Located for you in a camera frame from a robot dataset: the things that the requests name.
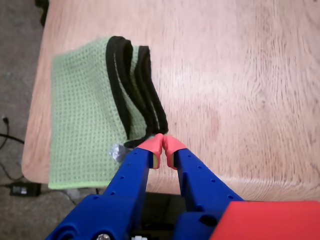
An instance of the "microfiber cloth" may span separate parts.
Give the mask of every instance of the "microfiber cloth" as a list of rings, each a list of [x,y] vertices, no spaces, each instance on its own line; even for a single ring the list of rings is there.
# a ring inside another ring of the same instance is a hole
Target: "microfiber cloth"
[[[120,167],[114,144],[167,132],[148,46],[112,36],[54,57],[49,188],[105,187]]]

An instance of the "red block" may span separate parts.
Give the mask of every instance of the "red block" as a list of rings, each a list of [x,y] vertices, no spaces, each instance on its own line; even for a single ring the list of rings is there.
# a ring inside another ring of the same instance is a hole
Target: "red block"
[[[320,240],[320,203],[233,201],[210,240]]]

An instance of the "red object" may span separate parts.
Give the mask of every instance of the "red object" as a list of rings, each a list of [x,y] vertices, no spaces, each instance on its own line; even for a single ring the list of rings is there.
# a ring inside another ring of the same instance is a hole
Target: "red object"
[[[178,139],[174,138],[173,136],[164,136],[163,137],[163,148],[166,155],[166,163],[168,167],[177,170],[174,167],[174,153],[180,149],[187,149],[187,147],[180,142]]]
[[[230,203],[210,240],[320,240],[320,203]]]
[[[164,135],[158,133],[153,138],[149,138],[137,147],[139,149],[150,151],[156,156],[157,161],[153,161],[153,169],[158,169],[160,167],[163,139]]]

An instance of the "black cable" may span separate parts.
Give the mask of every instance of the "black cable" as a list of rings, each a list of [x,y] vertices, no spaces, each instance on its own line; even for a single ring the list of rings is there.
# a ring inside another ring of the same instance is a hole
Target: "black cable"
[[[7,177],[8,179],[10,179],[11,181],[13,181],[13,182],[19,181],[19,180],[21,180],[21,179],[24,178],[24,176],[20,176],[20,177],[18,177],[18,178],[13,178],[13,177],[11,177],[10,174],[7,172],[5,166],[4,166],[1,162],[0,162],[0,167],[2,168],[2,170],[3,170],[4,174],[6,175],[6,177]]]
[[[7,135],[7,134],[3,134],[3,133],[0,133],[0,137],[4,137],[4,138],[7,138],[7,139],[11,139],[11,140],[15,140],[21,144],[25,144],[25,141],[17,138],[17,137],[14,137],[14,136],[10,136],[10,135]]]
[[[2,118],[2,121],[6,126],[6,134],[9,135],[9,130],[10,130],[9,119],[5,116],[5,117]],[[2,142],[2,144],[0,146],[0,150],[4,147],[4,145],[6,144],[7,140],[8,140],[7,137],[3,140],[3,142]]]
[[[47,191],[43,191],[41,192],[41,195],[45,195],[45,194],[51,194],[51,193],[62,193],[64,195],[66,195],[68,197],[68,199],[75,205],[77,206],[77,203],[71,198],[71,196],[66,193],[65,191],[63,190],[47,190]]]

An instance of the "red gripper fingertip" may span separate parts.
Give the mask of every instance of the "red gripper fingertip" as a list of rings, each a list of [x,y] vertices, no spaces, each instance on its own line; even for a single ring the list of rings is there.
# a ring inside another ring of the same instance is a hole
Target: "red gripper fingertip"
[[[163,137],[163,148],[166,155],[166,163],[168,167],[177,170],[174,165],[174,153],[180,149],[187,149],[187,147],[173,136]]]
[[[153,153],[153,169],[158,169],[160,166],[163,139],[164,135],[158,133],[153,138],[149,138],[137,147]]]

